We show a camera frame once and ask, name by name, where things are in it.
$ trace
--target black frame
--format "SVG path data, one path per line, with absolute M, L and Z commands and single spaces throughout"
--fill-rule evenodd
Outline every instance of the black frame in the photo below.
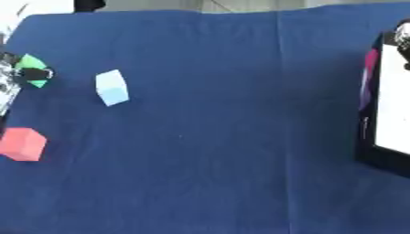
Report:
M 393 32 L 381 34 L 373 45 L 373 48 L 377 49 L 379 57 L 376 61 L 372 72 L 372 79 L 369 83 L 372 99 L 370 103 L 362 111 L 360 111 L 356 143 L 356 159 L 367 165 L 371 165 L 400 176 L 410 177 L 409 154 L 383 148 L 375 144 L 383 45 L 397 46 L 394 42 Z

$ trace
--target white paper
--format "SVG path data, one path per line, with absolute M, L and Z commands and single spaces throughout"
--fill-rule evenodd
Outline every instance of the white paper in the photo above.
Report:
M 410 71 L 397 47 L 383 45 L 375 144 L 410 154 Z

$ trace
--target pink object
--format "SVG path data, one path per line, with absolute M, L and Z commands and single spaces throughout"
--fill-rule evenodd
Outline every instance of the pink object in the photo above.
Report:
M 377 53 L 376 49 L 372 49 L 371 51 L 369 51 L 369 53 L 367 53 L 366 59 L 364 60 L 364 64 L 365 64 L 366 69 L 368 71 L 373 70 L 373 67 L 376 64 L 376 60 L 377 60 L 378 55 L 379 55 L 379 53 Z
M 369 104 L 370 99 L 371 99 L 371 94 L 369 91 L 369 82 L 372 79 L 372 74 L 373 74 L 373 69 L 374 66 L 376 65 L 377 58 L 379 56 L 379 53 L 377 52 L 376 49 L 372 49 L 366 54 L 366 58 L 364 59 L 364 72 L 363 72 L 363 77 L 361 80 L 361 106 L 360 110 L 362 110 L 364 107 Z
M 0 141 L 0 154 L 15 161 L 38 161 L 47 139 L 31 128 L 7 128 Z

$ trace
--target light blue cube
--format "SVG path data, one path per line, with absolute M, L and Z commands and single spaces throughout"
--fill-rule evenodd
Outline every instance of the light blue cube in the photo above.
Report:
M 98 75 L 95 83 L 97 93 L 106 106 L 129 100 L 126 83 L 119 70 Z

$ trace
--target table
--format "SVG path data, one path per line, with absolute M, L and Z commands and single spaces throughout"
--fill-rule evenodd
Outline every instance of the table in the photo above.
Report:
M 0 231 L 408 233 L 410 180 L 353 160 L 363 56 L 408 12 L 30 17 L 7 47 L 59 76 L 12 108 L 49 144 L 0 158 Z M 131 100 L 107 108 L 110 69 Z

